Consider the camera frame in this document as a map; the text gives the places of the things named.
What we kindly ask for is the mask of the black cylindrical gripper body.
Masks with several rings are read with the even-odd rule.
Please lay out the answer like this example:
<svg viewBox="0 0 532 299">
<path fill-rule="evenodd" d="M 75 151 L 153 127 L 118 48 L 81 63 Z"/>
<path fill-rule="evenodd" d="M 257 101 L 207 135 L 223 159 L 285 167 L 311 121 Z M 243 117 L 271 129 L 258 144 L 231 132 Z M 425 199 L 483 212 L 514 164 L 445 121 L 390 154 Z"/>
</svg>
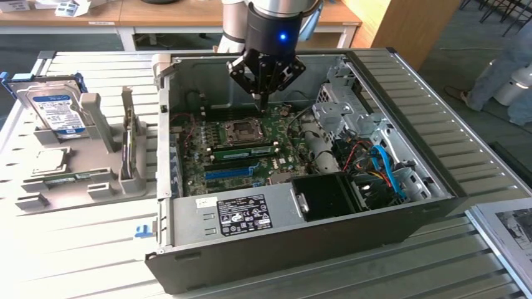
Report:
<svg viewBox="0 0 532 299">
<path fill-rule="evenodd" d="M 245 55 L 263 54 L 278 60 L 294 60 L 303 13 L 270 16 L 249 5 Z"/>
</svg>

